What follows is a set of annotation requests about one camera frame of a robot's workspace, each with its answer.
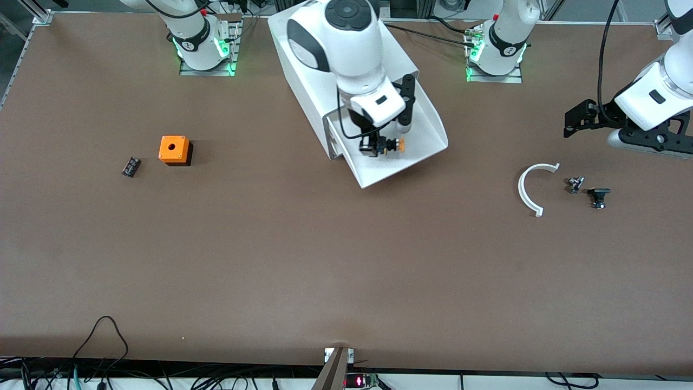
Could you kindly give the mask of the white drawer cabinet housing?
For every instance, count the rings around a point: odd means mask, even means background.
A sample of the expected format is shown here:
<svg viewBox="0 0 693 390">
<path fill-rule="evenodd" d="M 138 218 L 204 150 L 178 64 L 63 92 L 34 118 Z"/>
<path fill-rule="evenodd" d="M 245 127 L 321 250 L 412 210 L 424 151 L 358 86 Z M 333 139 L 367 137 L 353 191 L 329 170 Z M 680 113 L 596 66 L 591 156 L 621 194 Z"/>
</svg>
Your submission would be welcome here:
<svg viewBox="0 0 693 390">
<path fill-rule="evenodd" d="M 396 123 L 405 103 L 392 83 L 407 74 L 389 68 L 390 37 L 378 0 L 304 0 L 270 16 L 268 27 L 305 116 L 316 133 L 326 131 L 326 152 L 331 148 L 324 117 L 334 109 L 347 140 L 361 131 L 350 109 L 375 126 Z"/>
</svg>

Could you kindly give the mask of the white curved plastic arc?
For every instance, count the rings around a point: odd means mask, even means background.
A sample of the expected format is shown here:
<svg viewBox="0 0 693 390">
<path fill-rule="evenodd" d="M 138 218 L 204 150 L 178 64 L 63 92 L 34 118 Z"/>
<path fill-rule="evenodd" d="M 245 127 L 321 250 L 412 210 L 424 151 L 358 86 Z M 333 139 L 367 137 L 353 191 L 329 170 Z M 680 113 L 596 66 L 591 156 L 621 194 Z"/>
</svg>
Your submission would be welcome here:
<svg viewBox="0 0 693 390">
<path fill-rule="evenodd" d="M 524 203 L 525 206 L 527 206 L 532 212 L 534 212 L 535 217 L 540 218 L 542 215 L 544 215 L 544 208 L 537 203 L 535 203 L 530 196 L 527 193 L 526 190 L 526 185 L 525 181 L 527 176 L 531 171 L 535 170 L 543 170 L 543 171 L 549 171 L 551 173 L 555 173 L 559 168 L 561 164 L 556 163 L 554 165 L 550 165 L 547 163 L 540 163 L 536 165 L 531 165 L 526 170 L 522 172 L 520 177 L 518 178 L 518 183 L 517 183 L 517 189 L 518 189 L 518 195 L 520 197 L 520 200 Z"/>
</svg>

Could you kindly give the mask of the small device with red light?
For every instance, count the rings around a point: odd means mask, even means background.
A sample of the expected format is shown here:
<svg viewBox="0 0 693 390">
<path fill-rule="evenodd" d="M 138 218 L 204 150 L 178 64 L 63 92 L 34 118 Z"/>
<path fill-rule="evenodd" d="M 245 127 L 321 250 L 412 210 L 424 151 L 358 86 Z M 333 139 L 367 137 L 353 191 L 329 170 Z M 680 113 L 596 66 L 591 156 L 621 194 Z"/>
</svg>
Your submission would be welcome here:
<svg viewBox="0 0 693 390">
<path fill-rule="evenodd" d="M 345 390 L 370 390 L 379 388 L 380 380 L 378 375 L 373 373 L 347 373 L 343 387 Z"/>
</svg>

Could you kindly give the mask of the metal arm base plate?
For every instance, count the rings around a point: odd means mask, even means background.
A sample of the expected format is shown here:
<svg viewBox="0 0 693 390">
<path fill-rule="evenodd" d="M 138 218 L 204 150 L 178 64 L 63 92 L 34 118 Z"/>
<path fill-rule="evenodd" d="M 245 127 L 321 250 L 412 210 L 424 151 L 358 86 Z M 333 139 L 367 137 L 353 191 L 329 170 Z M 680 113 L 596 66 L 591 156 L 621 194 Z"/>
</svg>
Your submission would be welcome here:
<svg viewBox="0 0 693 390">
<path fill-rule="evenodd" d="M 244 21 L 228 22 L 213 15 L 204 20 L 192 37 L 172 38 L 180 57 L 180 75 L 234 76 Z"/>
<path fill-rule="evenodd" d="M 522 83 L 520 62 L 527 45 L 523 44 L 519 50 L 510 47 L 513 54 L 503 57 L 495 46 L 487 43 L 487 30 L 484 24 L 479 24 L 466 32 L 465 43 L 472 44 L 465 49 L 466 81 Z"/>
</svg>

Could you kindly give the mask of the orange button enclosure box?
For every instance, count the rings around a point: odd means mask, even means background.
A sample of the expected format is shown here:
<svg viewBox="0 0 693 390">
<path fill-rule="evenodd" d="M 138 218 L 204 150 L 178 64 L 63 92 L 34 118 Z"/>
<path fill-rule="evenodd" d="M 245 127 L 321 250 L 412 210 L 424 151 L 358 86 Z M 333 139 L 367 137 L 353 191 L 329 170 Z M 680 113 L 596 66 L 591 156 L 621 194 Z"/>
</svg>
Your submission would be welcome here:
<svg viewBox="0 0 693 390">
<path fill-rule="evenodd" d="M 184 135 L 161 136 L 158 159 L 167 166 L 191 166 L 194 144 Z"/>
</svg>

